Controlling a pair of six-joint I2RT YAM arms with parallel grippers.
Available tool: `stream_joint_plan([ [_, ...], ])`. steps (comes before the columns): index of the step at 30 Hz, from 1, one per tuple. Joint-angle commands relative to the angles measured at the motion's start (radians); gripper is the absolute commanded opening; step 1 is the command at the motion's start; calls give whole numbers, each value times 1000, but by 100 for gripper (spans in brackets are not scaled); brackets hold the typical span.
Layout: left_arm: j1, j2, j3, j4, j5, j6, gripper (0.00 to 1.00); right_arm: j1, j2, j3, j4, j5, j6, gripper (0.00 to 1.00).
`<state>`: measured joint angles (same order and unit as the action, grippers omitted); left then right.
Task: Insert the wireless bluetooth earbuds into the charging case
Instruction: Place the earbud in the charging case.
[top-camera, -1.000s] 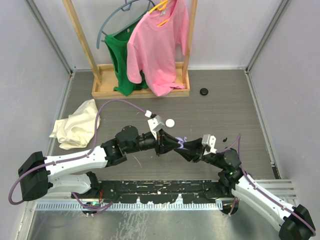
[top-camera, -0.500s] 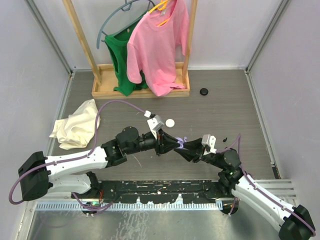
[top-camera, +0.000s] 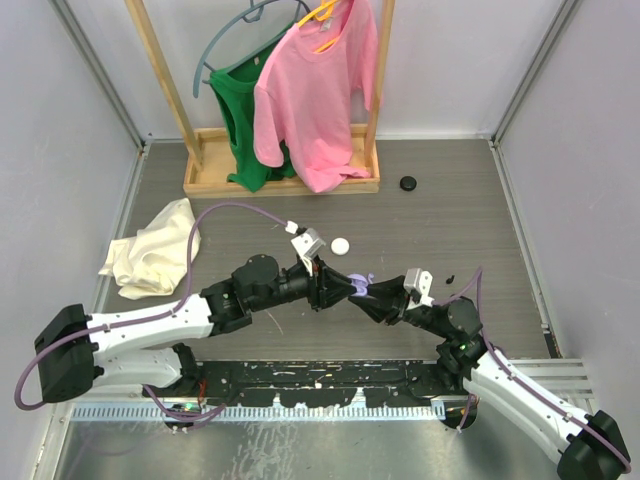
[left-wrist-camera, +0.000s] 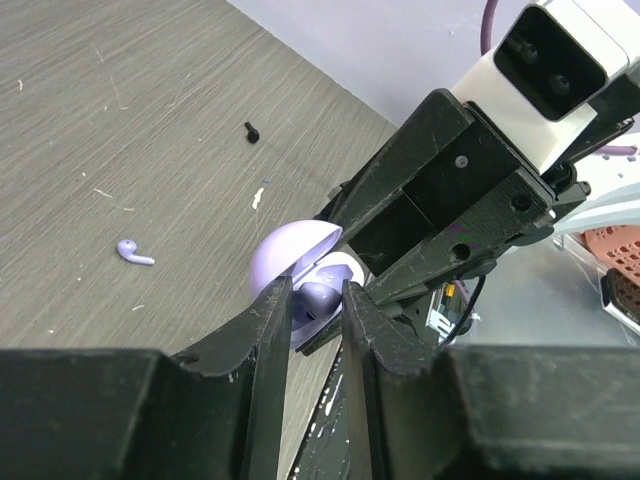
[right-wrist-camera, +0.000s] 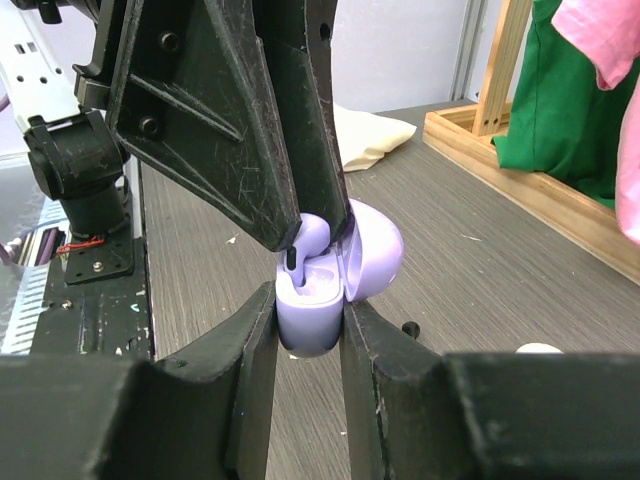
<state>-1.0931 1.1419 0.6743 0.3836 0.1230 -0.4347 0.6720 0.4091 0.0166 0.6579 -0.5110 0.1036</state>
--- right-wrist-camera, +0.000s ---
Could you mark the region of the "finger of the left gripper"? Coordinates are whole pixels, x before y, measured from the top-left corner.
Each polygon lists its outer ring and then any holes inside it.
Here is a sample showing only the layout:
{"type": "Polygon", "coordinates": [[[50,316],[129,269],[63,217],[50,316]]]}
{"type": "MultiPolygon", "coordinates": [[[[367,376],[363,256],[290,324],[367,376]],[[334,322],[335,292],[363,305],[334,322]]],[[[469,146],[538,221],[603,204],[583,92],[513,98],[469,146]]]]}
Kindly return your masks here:
{"type": "Polygon", "coordinates": [[[328,222],[333,240],[350,222],[334,122],[332,0],[253,3],[301,212],[328,222]]]}

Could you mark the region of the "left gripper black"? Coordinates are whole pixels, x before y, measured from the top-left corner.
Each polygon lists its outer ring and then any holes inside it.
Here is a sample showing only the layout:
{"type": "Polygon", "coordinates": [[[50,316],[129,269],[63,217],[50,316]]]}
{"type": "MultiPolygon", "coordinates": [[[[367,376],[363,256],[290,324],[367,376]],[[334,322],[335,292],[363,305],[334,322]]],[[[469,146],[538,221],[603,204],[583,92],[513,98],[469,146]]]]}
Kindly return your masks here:
{"type": "Polygon", "coordinates": [[[270,251],[300,225],[275,94],[249,1],[87,1],[81,105],[121,144],[270,251]]]}

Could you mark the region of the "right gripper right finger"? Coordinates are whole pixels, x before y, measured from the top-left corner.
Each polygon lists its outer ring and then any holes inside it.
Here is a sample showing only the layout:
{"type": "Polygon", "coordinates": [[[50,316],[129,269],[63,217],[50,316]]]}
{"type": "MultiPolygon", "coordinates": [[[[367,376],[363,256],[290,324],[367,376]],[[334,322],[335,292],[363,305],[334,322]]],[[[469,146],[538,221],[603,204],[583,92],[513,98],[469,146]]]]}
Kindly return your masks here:
{"type": "Polygon", "coordinates": [[[355,479],[639,475],[635,355],[438,355],[360,302],[340,359],[355,479]]]}

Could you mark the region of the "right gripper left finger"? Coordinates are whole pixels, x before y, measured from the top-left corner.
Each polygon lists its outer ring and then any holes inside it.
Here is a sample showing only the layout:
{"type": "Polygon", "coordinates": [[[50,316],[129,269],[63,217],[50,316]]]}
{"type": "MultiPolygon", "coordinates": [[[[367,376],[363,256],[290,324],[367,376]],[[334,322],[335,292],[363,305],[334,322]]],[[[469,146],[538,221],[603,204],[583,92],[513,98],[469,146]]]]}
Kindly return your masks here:
{"type": "Polygon", "coordinates": [[[157,362],[105,354],[1,360],[5,479],[262,479],[278,334],[267,282],[157,362]]]}

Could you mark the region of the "white earbud case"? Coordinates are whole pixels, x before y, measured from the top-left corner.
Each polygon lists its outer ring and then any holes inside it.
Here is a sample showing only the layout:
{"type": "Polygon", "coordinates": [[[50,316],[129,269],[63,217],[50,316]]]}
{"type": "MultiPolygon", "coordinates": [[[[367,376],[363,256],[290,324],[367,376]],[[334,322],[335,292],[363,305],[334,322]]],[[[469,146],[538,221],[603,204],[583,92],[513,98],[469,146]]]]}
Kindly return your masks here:
{"type": "Polygon", "coordinates": [[[562,354],[562,351],[545,343],[527,343],[520,346],[517,350],[520,354],[562,354]]]}

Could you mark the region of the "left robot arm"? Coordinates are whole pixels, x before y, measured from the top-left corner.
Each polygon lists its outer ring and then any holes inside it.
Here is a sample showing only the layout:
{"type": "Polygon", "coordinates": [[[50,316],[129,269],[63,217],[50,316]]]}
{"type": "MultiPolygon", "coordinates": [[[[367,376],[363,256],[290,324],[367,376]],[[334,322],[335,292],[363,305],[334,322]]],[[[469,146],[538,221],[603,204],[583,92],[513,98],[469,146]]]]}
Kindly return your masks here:
{"type": "Polygon", "coordinates": [[[115,191],[135,157],[218,209],[290,266],[314,214],[338,240],[352,218],[335,133],[333,1],[77,1],[96,29],[68,86],[25,69],[25,12],[60,22],[58,1],[5,1],[1,76],[41,190],[76,235],[120,230],[115,191]]]}

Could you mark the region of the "purple earbud case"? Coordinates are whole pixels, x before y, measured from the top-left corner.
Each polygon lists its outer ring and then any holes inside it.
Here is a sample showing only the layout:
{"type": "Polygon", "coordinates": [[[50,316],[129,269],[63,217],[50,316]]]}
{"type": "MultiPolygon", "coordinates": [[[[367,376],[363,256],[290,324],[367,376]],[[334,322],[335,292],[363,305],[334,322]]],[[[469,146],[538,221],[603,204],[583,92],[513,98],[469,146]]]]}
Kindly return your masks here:
{"type": "Polygon", "coordinates": [[[363,301],[386,290],[398,275],[404,242],[396,225],[377,209],[350,201],[352,221],[340,239],[305,261],[305,283],[293,285],[276,269],[276,315],[280,341],[297,357],[317,357],[337,343],[344,304],[363,301]]]}

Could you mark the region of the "purple earbud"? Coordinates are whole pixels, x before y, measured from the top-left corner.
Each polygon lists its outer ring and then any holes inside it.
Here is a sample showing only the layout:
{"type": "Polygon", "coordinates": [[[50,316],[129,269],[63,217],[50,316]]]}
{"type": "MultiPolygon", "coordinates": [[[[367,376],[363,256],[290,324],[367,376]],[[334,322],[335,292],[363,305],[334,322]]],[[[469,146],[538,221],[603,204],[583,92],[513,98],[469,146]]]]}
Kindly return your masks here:
{"type": "Polygon", "coordinates": [[[329,247],[331,239],[329,224],[323,218],[302,213],[301,221],[292,246],[284,254],[284,270],[296,287],[305,283],[305,261],[320,256],[329,247]]]}

